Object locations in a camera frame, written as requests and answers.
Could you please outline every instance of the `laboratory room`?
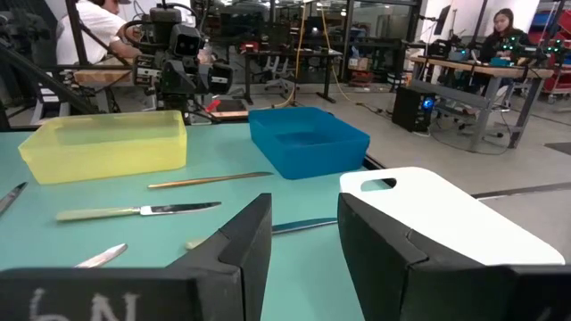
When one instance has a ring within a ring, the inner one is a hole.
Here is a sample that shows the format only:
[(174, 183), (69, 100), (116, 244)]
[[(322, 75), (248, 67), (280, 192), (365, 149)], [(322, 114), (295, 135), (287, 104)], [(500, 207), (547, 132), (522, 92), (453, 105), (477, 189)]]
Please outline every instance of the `laboratory room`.
[(571, 318), (571, 0), (0, 0), (2, 321)]

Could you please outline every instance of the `desktop computer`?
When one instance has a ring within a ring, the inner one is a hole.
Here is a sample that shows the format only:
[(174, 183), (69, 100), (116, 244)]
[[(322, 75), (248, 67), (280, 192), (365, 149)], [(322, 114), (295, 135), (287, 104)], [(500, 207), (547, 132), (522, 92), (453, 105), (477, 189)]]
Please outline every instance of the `desktop computer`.
[(426, 132), (435, 104), (435, 94), (411, 87), (399, 87), (393, 108), (393, 123), (409, 132)]

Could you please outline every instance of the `gray floor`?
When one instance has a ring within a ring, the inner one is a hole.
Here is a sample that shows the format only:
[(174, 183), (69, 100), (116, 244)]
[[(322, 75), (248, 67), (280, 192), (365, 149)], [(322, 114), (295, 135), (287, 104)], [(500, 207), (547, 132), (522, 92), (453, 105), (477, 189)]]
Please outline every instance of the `gray floor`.
[[(483, 151), (500, 155), (482, 155), (452, 148), (468, 146), (468, 137), (459, 135), (456, 125), (444, 119), (442, 128), (433, 128), (433, 136), (423, 137), (409, 133), (394, 125), (388, 118), (374, 114), (354, 102), (366, 103), (376, 110), (391, 110), (394, 95), (387, 92), (386, 86), (373, 86), (371, 91), (361, 88), (343, 87), (350, 99), (347, 101), (336, 86), (331, 86), (331, 96), (337, 103), (328, 103), (317, 97), (322, 85), (302, 85), (297, 102), (304, 106), (314, 106), (332, 112), (356, 128), (371, 136), (368, 153), (386, 167), (417, 166), (430, 169), (457, 185), (467, 193), (483, 193), (503, 189), (571, 182), (571, 156), (544, 147), (546, 143), (571, 142), (571, 113), (554, 114), (550, 109), (567, 107), (568, 101), (556, 105), (538, 102), (520, 146), (516, 150), (505, 150), (507, 138), (489, 138)], [(268, 108), (282, 103), (284, 99), (275, 92), (265, 92), (263, 86), (252, 89), (254, 105), (252, 109)], [(136, 111), (144, 108), (136, 95), (117, 95), (123, 111)], [(514, 109), (521, 105), (521, 98), (514, 98)], [(33, 111), (26, 111), (13, 119), (13, 125), (25, 125)], [(503, 114), (508, 123), (515, 123), (517, 111)], [(493, 121), (502, 122), (499, 113), (494, 113)], [(525, 196), (507, 197), (484, 201), (520, 226), (538, 235), (558, 249), (566, 259), (571, 260), (571, 191), (538, 193)]]

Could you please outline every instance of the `yellow plastic bin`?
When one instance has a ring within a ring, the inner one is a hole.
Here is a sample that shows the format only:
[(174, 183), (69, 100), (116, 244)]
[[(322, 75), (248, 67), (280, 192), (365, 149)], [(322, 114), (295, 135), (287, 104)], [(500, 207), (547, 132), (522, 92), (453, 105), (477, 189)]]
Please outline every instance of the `yellow plastic bin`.
[(39, 184), (117, 177), (185, 166), (186, 129), (180, 111), (63, 117), (19, 150)]

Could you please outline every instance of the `white shirt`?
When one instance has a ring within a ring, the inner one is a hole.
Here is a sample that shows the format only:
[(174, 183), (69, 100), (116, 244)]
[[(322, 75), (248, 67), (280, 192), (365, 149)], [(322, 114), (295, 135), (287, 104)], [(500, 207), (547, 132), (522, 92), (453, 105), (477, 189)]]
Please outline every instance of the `white shirt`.
[[(87, 0), (79, 0), (76, 3), (79, 18), (104, 44), (120, 40), (117, 32), (126, 23), (120, 16), (108, 12), (104, 8)], [(82, 32), (83, 43), (86, 47), (87, 59), (91, 63), (100, 62), (107, 51), (96, 43), (94, 39)], [(70, 18), (63, 17), (57, 26), (57, 63), (74, 64), (79, 61), (78, 51), (73, 42)]]

